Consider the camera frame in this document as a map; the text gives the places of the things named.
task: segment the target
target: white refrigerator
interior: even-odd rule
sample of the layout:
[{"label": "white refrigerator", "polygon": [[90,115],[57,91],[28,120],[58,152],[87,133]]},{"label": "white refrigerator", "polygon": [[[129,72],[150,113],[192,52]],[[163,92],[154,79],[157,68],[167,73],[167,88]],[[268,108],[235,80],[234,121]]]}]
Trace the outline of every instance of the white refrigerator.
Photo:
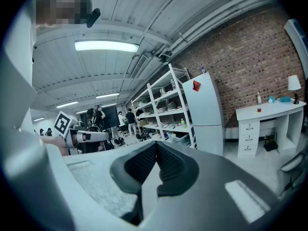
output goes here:
[{"label": "white refrigerator", "polygon": [[[200,89],[193,89],[193,81]],[[183,83],[192,118],[197,147],[200,151],[221,155],[225,143],[225,125],[219,92],[209,73]]]}]

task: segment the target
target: brick wall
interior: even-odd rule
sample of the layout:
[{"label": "brick wall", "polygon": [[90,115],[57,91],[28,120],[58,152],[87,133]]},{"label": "brick wall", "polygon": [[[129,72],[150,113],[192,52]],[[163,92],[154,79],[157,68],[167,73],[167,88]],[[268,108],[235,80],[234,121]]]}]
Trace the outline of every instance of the brick wall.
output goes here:
[{"label": "brick wall", "polygon": [[191,78],[203,66],[217,84],[225,122],[237,126],[235,109],[257,104],[269,96],[294,96],[288,76],[297,75],[304,99],[304,72],[296,50],[284,30],[290,19],[281,7],[260,7],[212,30],[174,59],[176,68],[186,67]]}]

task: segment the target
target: white desk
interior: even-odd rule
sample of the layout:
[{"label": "white desk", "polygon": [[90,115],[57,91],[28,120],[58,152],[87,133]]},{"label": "white desk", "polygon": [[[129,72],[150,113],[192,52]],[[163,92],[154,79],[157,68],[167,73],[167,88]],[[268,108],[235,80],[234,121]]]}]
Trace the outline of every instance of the white desk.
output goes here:
[{"label": "white desk", "polygon": [[295,151],[303,122],[306,103],[264,103],[236,110],[239,121],[238,157],[254,157],[259,140],[260,121],[276,118],[276,133],[279,153]]}]

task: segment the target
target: metal shelving unit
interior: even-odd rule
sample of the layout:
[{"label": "metal shelving unit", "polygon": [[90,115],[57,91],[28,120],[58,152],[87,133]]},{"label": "metal shelving unit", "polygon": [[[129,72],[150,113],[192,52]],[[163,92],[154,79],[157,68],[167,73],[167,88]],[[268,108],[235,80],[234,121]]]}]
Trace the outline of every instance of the metal shelving unit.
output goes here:
[{"label": "metal shelving unit", "polygon": [[[147,89],[141,93],[136,99],[131,100],[131,104],[133,106],[133,103],[135,102],[139,102],[144,100],[147,97],[150,97],[151,101],[148,103],[145,103],[143,105],[141,105],[140,107],[137,107],[137,109],[134,109],[134,114],[136,116],[136,111],[138,109],[144,109],[146,107],[152,106],[154,113],[150,114],[150,115],[144,115],[141,114],[139,117],[136,118],[149,118],[149,117],[155,117],[157,123],[156,124],[152,124],[152,125],[145,125],[143,126],[144,128],[151,128],[151,129],[156,129],[159,130],[160,135],[162,138],[164,138],[164,132],[163,131],[174,131],[174,132],[187,132],[189,133],[189,137],[190,137],[190,141],[191,141],[191,145],[190,147],[195,148],[195,142],[194,139],[195,137],[193,136],[193,132],[192,132],[192,128],[193,125],[192,123],[189,121],[188,119],[188,107],[185,106],[184,100],[183,100],[183,89],[180,88],[179,84],[182,84],[181,81],[179,80],[180,78],[186,76],[188,79],[189,76],[187,75],[187,72],[185,70],[182,69],[177,69],[177,68],[173,68],[171,64],[169,64],[169,71],[167,73],[165,73],[163,76],[161,76],[155,83],[153,83],[152,85],[150,85],[150,83],[147,84]],[[154,99],[153,94],[155,94],[157,91],[159,91],[160,88],[165,87],[167,85],[170,85],[170,80],[173,79],[176,85],[176,88],[172,91],[167,92],[165,95]],[[180,98],[180,102],[181,102],[181,106],[183,107],[181,110],[173,110],[173,111],[165,111],[162,113],[158,113],[157,111],[157,105],[161,102],[161,101],[166,101],[166,104],[168,103],[168,99],[175,97],[175,96],[179,96]],[[182,128],[182,127],[175,127],[175,128],[163,128],[162,127],[162,123],[160,121],[160,117],[161,116],[171,116],[171,122],[174,122],[173,120],[173,114],[180,114],[180,113],[184,113],[184,117],[185,117],[185,121],[186,121],[186,128]]]}]

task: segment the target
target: fluorescent light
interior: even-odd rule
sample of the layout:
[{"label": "fluorescent light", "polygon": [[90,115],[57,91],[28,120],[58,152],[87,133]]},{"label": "fluorescent light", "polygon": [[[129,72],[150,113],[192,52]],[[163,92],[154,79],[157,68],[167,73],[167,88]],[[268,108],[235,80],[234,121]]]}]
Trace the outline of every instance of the fluorescent light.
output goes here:
[{"label": "fluorescent light", "polygon": [[80,40],[75,42],[76,51],[115,50],[137,52],[139,45],[108,40]]},{"label": "fluorescent light", "polygon": [[76,114],[82,114],[82,113],[86,113],[87,112],[87,110],[84,110],[84,111],[78,111],[78,112],[76,112]]},{"label": "fluorescent light", "polygon": [[78,102],[71,102],[71,103],[62,104],[62,105],[57,106],[57,108],[62,108],[62,107],[65,107],[65,106],[76,104],[76,103],[78,103]]},{"label": "fluorescent light", "polygon": [[108,105],[103,105],[103,106],[101,106],[101,108],[104,108],[104,107],[109,107],[109,106],[114,106],[114,105],[116,105],[116,103],[113,103],[113,104],[108,104]]},{"label": "fluorescent light", "polygon": [[96,98],[106,98],[106,97],[111,97],[111,96],[117,96],[120,93],[113,93],[113,94],[107,94],[107,95],[103,95],[103,96],[97,96]]},{"label": "fluorescent light", "polygon": [[38,118],[38,119],[35,119],[33,121],[39,121],[39,120],[42,120],[42,119],[45,119],[44,117],[41,117],[41,118]]}]

